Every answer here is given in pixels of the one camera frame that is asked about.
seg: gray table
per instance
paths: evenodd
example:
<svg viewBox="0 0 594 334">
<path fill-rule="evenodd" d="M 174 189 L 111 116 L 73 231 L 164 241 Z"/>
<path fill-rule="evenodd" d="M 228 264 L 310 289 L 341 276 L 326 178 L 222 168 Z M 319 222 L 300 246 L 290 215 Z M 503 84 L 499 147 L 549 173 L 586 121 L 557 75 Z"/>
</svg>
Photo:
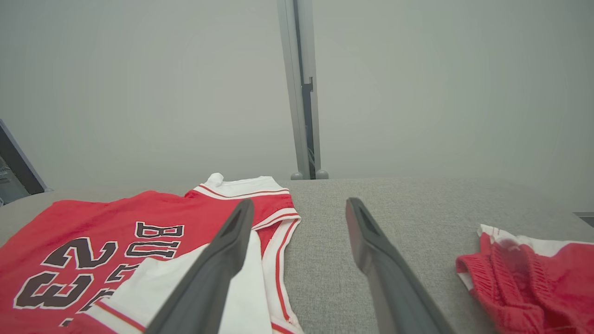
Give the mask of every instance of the gray table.
<svg viewBox="0 0 594 334">
<path fill-rule="evenodd" d="M 365 276 L 350 253 L 345 200 L 361 198 L 459 333 L 493 332 L 459 281 L 457 256 L 478 251 L 479 224 L 540 239 L 594 242 L 594 228 L 536 191 L 496 179 L 279 181 L 303 217 L 285 252 L 291 307 L 306 332 L 376 332 Z M 148 188 L 58 190 L 0 208 L 0 245 L 51 203 L 112 201 Z M 187 185 L 155 189 L 183 195 Z"/>
</svg>

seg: gray fabric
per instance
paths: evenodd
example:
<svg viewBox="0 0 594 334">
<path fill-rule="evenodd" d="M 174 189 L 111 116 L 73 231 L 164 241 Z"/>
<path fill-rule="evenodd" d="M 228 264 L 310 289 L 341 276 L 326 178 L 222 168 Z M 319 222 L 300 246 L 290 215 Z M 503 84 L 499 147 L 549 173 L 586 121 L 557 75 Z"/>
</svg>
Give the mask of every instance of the gray fabric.
<svg viewBox="0 0 594 334">
<path fill-rule="evenodd" d="M 306 332 L 376 332 L 365 276 L 356 268 L 345 200 L 359 197 L 458 333 L 494 330 L 456 276 L 457 256 L 478 251 L 480 223 L 534 238 L 594 242 L 594 229 L 530 188 L 496 179 L 280 181 L 303 221 L 285 251 L 285 284 Z M 60 190 L 0 208 L 0 244 L 60 199 L 112 201 L 146 188 Z M 182 195 L 187 186 L 157 191 Z"/>
</svg>

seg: folded red garment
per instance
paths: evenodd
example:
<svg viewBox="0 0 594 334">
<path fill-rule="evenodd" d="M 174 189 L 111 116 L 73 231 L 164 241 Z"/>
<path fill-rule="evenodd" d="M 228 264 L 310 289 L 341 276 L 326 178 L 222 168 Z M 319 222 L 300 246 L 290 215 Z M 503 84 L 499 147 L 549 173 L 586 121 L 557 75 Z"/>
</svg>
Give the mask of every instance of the folded red garment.
<svg viewBox="0 0 594 334">
<path fill-rule="evenodd" d="M 456 270 L 501 333 L 594 333 L 594 244 L 478 234 Z"/>
</svg>

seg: white partition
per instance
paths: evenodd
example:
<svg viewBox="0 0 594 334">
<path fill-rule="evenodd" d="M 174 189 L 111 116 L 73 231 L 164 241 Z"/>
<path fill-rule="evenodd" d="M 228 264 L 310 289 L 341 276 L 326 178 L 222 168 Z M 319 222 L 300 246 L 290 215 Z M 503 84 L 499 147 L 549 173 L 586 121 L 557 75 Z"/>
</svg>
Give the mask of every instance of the white partition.
<svg viewBox="0 0 594 334">
<path fill-rule="evenodd" d="M 594 2 L 314 1 L 322 168 L 493 177 L 594 211 Z"/>
<path fill-rule="evenodd" d="M 0 118 L 52 188 L 297 171 L 276 1 L 3 2 Z"/>
</svg>

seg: clothing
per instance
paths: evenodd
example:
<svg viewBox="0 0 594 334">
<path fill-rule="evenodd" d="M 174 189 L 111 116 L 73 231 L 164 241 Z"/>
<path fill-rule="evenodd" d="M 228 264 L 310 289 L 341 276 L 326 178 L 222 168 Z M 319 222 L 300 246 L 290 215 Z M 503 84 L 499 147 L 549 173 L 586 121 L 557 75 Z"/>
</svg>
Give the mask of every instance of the clothing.
<svg viewBox="0 0 594 334">
<path fill-rule="evenodd" d="M 514 236 L 481 225 L 462 282 L 503 333 L 594 333 L 594 244 Z"/>
<path fill-rule="evenodd" d="M 147 191 L 111 203 L 58 201 L 0 248 L 0 323 L 9 333 L 65 333 L 77 313 L 113 295 L 146 258 L 207 244 L 235 206 L 254 202 L 272 326 L 301 332 L 283 283 L 284 249 L 301 218 L 273 178 L 215 173 L 185 197 Z"/>
<path fill-rule="evenodd" d="M 173 260 L 145 259 L 110 298 L 74 316 L 71 333 L 139 334 L 208 244 Z M 260 239 L 250 233 L 242 269 L 229 284 L 219 333 L 271 333 L 264 289 Z"/>
</svg>

